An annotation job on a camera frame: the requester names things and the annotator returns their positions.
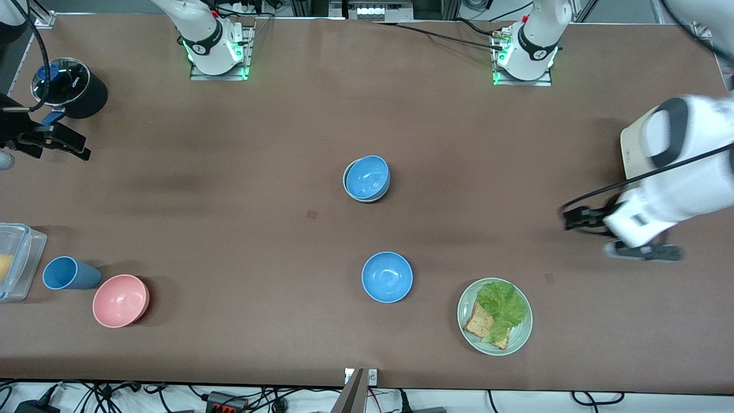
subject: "sandwich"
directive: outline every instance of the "sandwich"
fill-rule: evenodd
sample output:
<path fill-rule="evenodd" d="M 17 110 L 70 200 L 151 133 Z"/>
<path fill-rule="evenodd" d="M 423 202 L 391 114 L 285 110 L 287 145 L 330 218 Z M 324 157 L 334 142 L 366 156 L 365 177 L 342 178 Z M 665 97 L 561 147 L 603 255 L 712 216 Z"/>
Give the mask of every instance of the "sandwich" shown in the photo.
<path fill-rule="evenodd" d="M 512 328 L 523 322 L 527 311 L 528 307 L 514 285 L 507 281 L 493 281 L 477 293 L 464 330 L 481 338 L 482 342 L 506 350 Z"/>

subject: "lettuce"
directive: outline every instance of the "lettuce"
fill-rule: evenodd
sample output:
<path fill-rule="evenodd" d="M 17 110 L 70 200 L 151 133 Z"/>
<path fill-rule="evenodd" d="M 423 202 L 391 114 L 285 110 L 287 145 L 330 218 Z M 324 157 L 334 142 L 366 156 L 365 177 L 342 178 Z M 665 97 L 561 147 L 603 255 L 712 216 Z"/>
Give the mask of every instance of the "lettuce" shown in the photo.
<path fill-rule="evenodd" d="M 495 323 L 482 342 L 501 342 L 507 329 L 523 322 L 528 307 L 517 294 L 515 286 L 505 281 L 485 284 L 476 296 L 479 305 L 492 315 Z"/>

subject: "blue bowl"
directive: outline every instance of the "blue bowl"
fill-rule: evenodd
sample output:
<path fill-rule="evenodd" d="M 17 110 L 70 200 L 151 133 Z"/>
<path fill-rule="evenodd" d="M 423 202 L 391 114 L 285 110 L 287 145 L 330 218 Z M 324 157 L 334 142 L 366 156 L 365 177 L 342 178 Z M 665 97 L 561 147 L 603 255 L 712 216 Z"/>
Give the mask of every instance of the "blue bowl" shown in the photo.
<path fill-rule="evenodd" d="M 400 254 L 377 253 L 362 268 L 362 287 L 380 303 L 394 303 L 405 297 L 413 286 L 413 269 Z"/>
<path fill-rule="evenodd" d="M 358 159 L 344 171 L 344 188 L 349 196 L 357 201 L 377 201 L 389 187 L 388 163 L 377 155 Z"/>

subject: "black power adapter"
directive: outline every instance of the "black power adapter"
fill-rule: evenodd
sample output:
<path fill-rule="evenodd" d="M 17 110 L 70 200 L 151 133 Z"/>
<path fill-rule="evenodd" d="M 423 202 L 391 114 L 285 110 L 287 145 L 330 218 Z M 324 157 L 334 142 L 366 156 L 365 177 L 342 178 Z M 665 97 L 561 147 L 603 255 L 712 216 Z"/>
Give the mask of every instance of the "black power adapter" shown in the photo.
<path fill-rule="evenodd" d="M 15 413 L 60 413 L 61 410 L 53 406 L 41 406 L 37 400 L 26 400 L 18 404 Z"/>
<path fill-rule="evenodd" d="M 40 400 L 26 400 L 18 404 L 15 408 L 15 413 L 60 413 L 61 410 L 56 407 L 49 406 L 51 402 L 51 395 L 54 394 L 54 390 L 58 384 L 54 384 L 50 389 L 46 390 Z"/>

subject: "blue cup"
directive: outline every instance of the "blue cup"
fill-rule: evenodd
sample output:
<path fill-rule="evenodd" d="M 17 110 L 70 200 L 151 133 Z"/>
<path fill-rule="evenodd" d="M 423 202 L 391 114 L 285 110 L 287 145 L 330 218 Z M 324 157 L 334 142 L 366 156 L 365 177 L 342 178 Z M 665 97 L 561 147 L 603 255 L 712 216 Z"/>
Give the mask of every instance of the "blue cup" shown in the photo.
<path fill-rule="evenodd" d="M 101 280 L 102 273 L 97 268 L 70 256 L 52 259 L 43 270 L 43 285 L 50 290 L 85 290 L 97 287 Z"/>

